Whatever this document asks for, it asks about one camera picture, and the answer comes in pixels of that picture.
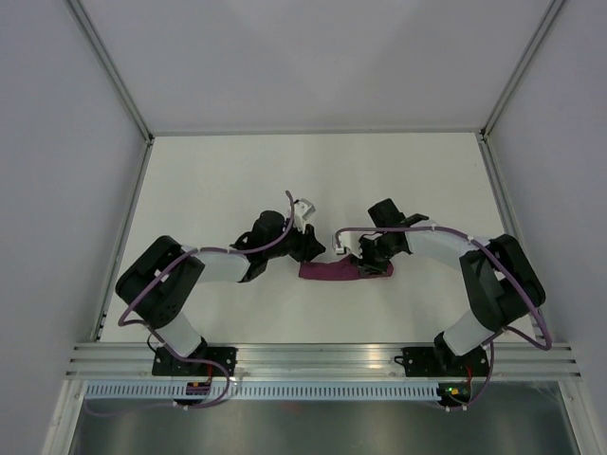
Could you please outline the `purple cloth napkin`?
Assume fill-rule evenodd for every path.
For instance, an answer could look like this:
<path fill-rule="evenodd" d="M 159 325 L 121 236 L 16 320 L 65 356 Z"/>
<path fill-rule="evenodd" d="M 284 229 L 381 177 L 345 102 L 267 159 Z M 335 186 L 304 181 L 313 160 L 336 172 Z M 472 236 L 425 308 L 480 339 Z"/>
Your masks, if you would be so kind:
<path fill-rule="evenodd" d="M 394 265 L 387 263 L 385 271 L 364 270 L 357 264 L 355 256 L 346 256 L 332 263 L 303 263 L 300 265 L 299 278 L 320 282 L 351 282 L 390 278 L 394 274 Z"/>

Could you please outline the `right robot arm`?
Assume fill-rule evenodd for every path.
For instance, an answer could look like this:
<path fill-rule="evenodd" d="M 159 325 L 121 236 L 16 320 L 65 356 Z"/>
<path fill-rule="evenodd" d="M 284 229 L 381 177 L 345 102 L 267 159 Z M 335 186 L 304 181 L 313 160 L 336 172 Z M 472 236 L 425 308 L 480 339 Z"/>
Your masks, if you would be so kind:
<path fill-rule="evenodd" d="M 373 205 L 368 214 L 377 236 L 359 237 L 352 263 L 360 277 L 390 275 L 392 259 L 400 253 L 433 259 L 462 274 L 469 310 L 434 339 L 432 361 L 439 372 L 457 373 L 483 342 L 527 315 L 530 307 L 545 303 L 543 285 L 514 237 L 471 240 L 435 226 L 426 215 L 407 217 L 390 198 Z"/>

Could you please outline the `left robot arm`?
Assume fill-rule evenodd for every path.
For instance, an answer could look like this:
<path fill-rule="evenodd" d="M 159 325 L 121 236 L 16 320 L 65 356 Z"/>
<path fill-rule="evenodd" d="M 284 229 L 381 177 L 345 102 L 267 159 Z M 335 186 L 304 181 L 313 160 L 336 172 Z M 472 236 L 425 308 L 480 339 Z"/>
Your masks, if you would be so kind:
<path fill-rule="evenodd" d="M 201 373 L 207 364 L 207 341 L 192 327 L 182 308 L 194 287 L 207 282 L 246 283 L 267 270 L 273 259 L 290 257 L 308 263 L 325 247 L 316 239 L 310 218 L 314 206 L 297 200 L 288 217 L 263 211 L 251 230 L 229 249 L 187 248 L 174 238 L 158 237 L 120 276 L 116 293 L 127 305 L 119 325 L 132 325 L 132 312 L 151 334 L 160 337 L 184 374 Z"/>

